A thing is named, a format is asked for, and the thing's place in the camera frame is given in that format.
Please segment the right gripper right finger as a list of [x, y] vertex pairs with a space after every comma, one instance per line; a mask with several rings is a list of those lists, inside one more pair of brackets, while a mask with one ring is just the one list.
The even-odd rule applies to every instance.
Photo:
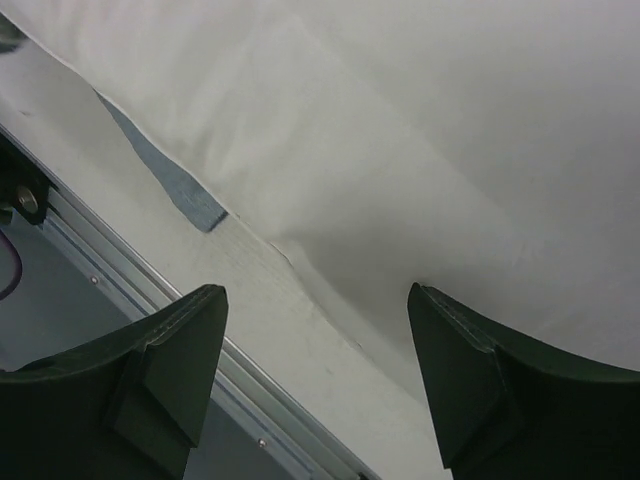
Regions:
[[411, 333], [456, 479], [635, 479], [639, 375], [548, 345], [414, 284]]

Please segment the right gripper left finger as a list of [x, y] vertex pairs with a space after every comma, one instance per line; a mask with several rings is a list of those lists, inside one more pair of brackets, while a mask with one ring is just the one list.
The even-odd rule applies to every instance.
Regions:
[[5, 479], [180, 479], [199, 444], [228, 317], [204, 285], [1, 376]]

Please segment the white pillow yellow trim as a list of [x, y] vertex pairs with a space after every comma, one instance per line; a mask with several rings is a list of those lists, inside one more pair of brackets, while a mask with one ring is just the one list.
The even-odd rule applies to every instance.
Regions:
[[639, 365], [635, 1], [5, 1], [409, 392], [435, 286]]

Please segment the grey-blue pillowcase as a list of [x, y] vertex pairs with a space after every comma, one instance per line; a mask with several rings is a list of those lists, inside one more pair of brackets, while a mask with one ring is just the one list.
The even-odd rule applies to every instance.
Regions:
[[103, 94], [1, 20], [1, 129], [22, 153], [113, 220], [179, 216], [209, 233], [227, 216]]

